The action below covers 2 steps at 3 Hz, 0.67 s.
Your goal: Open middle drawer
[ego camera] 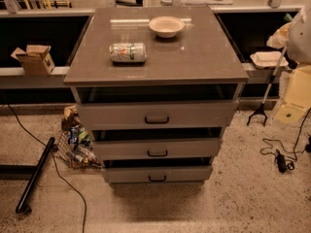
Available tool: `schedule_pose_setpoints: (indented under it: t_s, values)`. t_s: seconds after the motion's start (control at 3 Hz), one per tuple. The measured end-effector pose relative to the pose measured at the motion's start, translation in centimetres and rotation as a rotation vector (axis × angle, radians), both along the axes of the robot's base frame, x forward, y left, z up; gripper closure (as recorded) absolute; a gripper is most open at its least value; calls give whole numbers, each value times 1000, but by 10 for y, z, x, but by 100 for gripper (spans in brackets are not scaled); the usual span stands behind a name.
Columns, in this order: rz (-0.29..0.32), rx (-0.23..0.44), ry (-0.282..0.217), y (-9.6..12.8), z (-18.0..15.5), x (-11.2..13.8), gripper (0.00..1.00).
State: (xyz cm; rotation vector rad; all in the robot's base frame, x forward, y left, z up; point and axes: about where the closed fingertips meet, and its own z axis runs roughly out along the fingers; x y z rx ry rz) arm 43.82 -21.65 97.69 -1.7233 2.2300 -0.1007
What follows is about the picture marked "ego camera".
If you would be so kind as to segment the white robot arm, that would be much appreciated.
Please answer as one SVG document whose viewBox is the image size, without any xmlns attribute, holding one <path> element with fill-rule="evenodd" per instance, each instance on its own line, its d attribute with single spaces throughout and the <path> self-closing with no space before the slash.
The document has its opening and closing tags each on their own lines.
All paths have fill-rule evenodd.
<svg viewBox="0 0 311 233">
<path fill-rule="evenodd" d="M 289 59 L 311 63 L 311 4 L 304 5 L 290 23 L 280 27 L 266 42 L 269 47 L 287 47 Z"/>
</svg>

